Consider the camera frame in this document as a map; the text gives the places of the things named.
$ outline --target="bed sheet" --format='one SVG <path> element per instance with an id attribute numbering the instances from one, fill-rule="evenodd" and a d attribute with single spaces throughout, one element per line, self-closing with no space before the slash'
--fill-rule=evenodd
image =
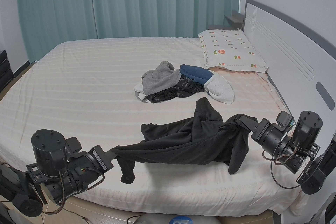
<path id="1" fill-rule="evenodd" d="M 275 122 L 286 110 L 266 74 L 216 70 L 232 85 L 233 104 L 213 100 L 206 93 L 148 104 L 134 96 L 141 75 L 166 60 L 203 64 L 197 38 L 112 38 L 70 41 L 58 45 L 37 62 L 0 102 L 0 156 L 25 170 L 34 163 L 31 136 L 52 129 L 65 138 L 76 136 L 84 150 L 99 144 L 104 151 L 143 139 L 140 125 L 166 124 L 192 117 L 195 102 L 206 96 L 225 121 L 243 113 Z M 266 209 L 280 214 L 289 206 L 295 214 L 307 196 L 300 188 L 278 187 L 261 147 L 249 138 L 249 153 L 239 171 L 230 175 L 224 163 L 173 165 L 136 163 L 133 184 L 120 182 L 116 160 L 98 187 L 80 198 L 136 212 L 241 216 Z M 297 176 L 274 167 L 277 180 L 294 186 Z"/>

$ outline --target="wooden floor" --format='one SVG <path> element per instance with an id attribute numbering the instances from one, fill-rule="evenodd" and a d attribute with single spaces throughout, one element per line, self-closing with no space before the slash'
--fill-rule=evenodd
<path id="1" fill-rule="evenodd" d="M 0 92 L 0 100 L 5 96 L 8 90 L 25 74 L 34 63 L 28 66 L 18 77 L 13 79 L 7 87 Z M 9 209 L 15 209 L 10 203 L 4 203 Z M 73 211 L 89 219 L 90 224 L 126 224 L 126 220 L 131 216 L 142 215 L 144 213 L 128 212 L 118 209 L 97 205 L 95 203 L 85 201 L 76 197 L 69 198 L 65 203 L 65 209 Z M 44 211 L 51 212 L 57 208 L 51 201 L 44 206 Z M 41 214 L 40 217 L 28 218 L 34 224 L 59 224 L 59 223 L 72 223 L 72 224 L 85 224 L 86 222 L 79 216 L 62 210 L 56 215 Z M 133 223 L 137 218 L 132 218 L 129 223 Z M 259 214 L 258 216 L 246 215 L 242 217 L 218 217 L 223 224 L 273 224 L 273 213 L 271 210 Z"/>

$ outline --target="pillowcase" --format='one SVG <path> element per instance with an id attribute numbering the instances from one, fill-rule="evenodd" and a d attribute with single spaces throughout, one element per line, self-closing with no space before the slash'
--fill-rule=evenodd
<path id="1" fill-rule="evenodd" d="M 265 73 L 268 65 L 242 30 L 206 30 L 198 35 L 205 67 Z"/>

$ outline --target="white pillow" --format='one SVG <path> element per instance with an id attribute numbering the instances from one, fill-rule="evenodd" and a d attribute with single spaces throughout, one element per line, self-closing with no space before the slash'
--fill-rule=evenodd
<path id="1" fill-rule="evenodd" d="M 198 36 L 206 68 L 261 73 L 265 73 L 268 68 L 242 30 L 206 30 Z"/>

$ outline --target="white headboard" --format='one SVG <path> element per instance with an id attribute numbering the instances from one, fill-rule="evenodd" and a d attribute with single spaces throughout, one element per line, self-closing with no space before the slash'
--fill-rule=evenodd
<path id="1" fill-rule="evenodd" d="M 269 65 L 270 80 L 294 118 L 304 110 L 320 115 L 320 155 L 336 130 L 336 47 L 297 20 L 254 0 L 246 0 L 243 31 Z M 335 191 L 335 181 L 334 170 L 315 195 L 321 198 Z"/>

